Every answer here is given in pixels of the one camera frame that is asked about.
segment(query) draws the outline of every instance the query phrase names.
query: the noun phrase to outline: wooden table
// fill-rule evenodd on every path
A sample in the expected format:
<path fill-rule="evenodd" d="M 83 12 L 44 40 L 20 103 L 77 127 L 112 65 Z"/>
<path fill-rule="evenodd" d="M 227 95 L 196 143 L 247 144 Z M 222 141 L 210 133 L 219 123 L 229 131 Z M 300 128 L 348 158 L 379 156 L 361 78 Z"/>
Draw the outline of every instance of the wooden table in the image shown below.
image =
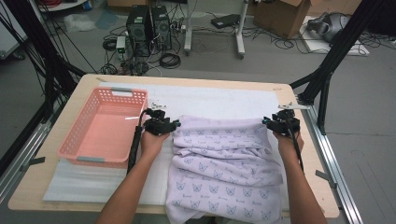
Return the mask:
<path fill-rule="evenodd" d="M 136 83 L 150 85 L 170 85 L 185 87 L 207 87 L 218 89 L 237 89 L 255 91 L 273 91 L 280 104 L 285 105 L 290 102 L 296 103 L 294 93 L 287 84 L 237 82 L 221 80 L 165 78 L 165 77 L 119 77 L 106 75 L 86 75 L 78 83 L 70 100 L 65 106 L 61 116 L 54 124 L 46 141 L 37 153 L 37 157 L 46 157 L 44 163 L 33 165 L 26 172 L 21 183 L 18 185 L 13 196 L 8 202 L 8 207 L 14 210 L 33 211 L 93 211 L 99 212 L 103 208 L 103 203 L 62 203 L 44 202 L 42 200 L 53 173 L 58 163 L 57 150 L 66 137 L 78 112 L 84 105 L 92 89 L 101 82 Z M 301 121 L 301 132 L 304 137 L 304 168 L 305 176 L 314 191 L 319 205 L 324 211 L 325 217 L 338 217 L 339 210 L 332 194 L 329 183 L 316 176 L 315 171 L 323 172 L 317 150 L 310 137 L 310 133 L 305 125 L 302 113 L 295 111 L 296 118 Z M 137 213 L 164 214 L 162 205 L 139 205 Z"/>

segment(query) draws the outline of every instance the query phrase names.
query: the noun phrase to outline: black metal pole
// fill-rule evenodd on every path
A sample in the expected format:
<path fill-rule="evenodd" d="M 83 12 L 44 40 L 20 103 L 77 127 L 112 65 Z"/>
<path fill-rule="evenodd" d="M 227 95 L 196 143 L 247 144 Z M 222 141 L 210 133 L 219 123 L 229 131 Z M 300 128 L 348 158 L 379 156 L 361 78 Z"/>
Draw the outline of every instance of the black metal pole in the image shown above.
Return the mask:
<path fill-rule="evenodd" d="M 290 84 L 295 89 L 308 83 L 305 90 L 298 95 L 299 100 L 306 105 L 312 105 L 320 93 L 318 126 L 322 134 L 326 134 L 324 123 L 332 74 L 386 1 L 362 0 L 343 32 L 335 39 L 320 67 L 314 73 Z"/>

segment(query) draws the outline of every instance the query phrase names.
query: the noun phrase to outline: human arm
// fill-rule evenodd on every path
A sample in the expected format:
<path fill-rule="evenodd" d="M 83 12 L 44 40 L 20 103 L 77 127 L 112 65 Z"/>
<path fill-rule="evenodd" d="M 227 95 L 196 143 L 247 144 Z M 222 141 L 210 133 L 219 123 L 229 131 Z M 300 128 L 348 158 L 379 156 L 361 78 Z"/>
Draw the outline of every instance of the human arm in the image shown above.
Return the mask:
<path fill-rule="evenodd" d="M 278 140 L 279 153 L 285 165 L 286 177 L 288 179 L 291 223 L 327 223 L 300 167 L 292 140 L 279 133 L 274 133 L 274 136 Z M 299 148 L 302 149 L 304 141 L 300 133 L 295 134 L 295 136 Z"/>
<path fill-rule="evenodd" d="M 140 159 L 111 195 L 96 223 L 132 222 L 151 164 L 160 153 L 163 141 L 168 136 L 169 133 L 161 136 L 148 132 L 142 134 Z"/>

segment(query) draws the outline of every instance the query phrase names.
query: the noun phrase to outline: white foam sheet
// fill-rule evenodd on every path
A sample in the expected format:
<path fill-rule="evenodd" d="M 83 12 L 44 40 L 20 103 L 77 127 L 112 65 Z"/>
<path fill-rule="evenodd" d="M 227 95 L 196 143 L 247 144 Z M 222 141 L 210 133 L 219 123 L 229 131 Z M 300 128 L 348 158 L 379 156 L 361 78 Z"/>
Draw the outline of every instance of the white foam sheet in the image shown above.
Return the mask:
<path fill-rule="evenodd" d="M 166 117 L 170 117 L 171 120 L 178 119 L 181 115 L 210 119 L 252 119 L 270 117 L 278 111 L 276 95 L 272 91 L 109 82 L 103 82 L 100 86 L 147 90 L 148 106 L 161 105 L 161 109 L 166 112 Z M 268 137 L 272 147 L 277 149 L 277 141 L 271 132 Z M 165 203 L 168 168 L 172 157 L 172 138 L 169 137 L 163 143 L 162 151 L 151 166 L 140 197 L 140 204 Z M 282 162 L 278 153 L 275 157 Z M 43 200 L 105 203 L 125 175 L 125 169 L 80 166 L 67 160 L 60 160 Z M 285 175 L 284 180 L 285 184 L 281 186 L 282 206 L 288 209 Z"/>
<path fill-rule="evenodd" d="M 305 17 L 304 23 L 300 28 L 300 35 L 302 35 L 302 39 L 308 51 L 312 51 L 313 53 L 328 53 L 331 49 L 329 43 L 324 41 L 315 31 L 306 30 L 308 21 L 313 19 L 315 19 L 315 17 Z M 361 45 L 361 42 L 358 40 L 347 55 L 368 56 L 369 54 L 369 50 Z"/>

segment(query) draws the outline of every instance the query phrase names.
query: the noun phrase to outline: printed fabric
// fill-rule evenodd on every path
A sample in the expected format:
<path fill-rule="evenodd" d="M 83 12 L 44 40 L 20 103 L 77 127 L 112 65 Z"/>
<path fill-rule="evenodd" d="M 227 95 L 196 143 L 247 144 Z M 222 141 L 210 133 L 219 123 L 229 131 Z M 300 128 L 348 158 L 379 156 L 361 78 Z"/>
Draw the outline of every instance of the printed fabric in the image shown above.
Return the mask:
<path fill-rule="evenodd" d="M 182 224 L 208 213 L 278 223 L 282 175 L 262 120 L 179 120 L 166 195 L 170 222 Z"/>

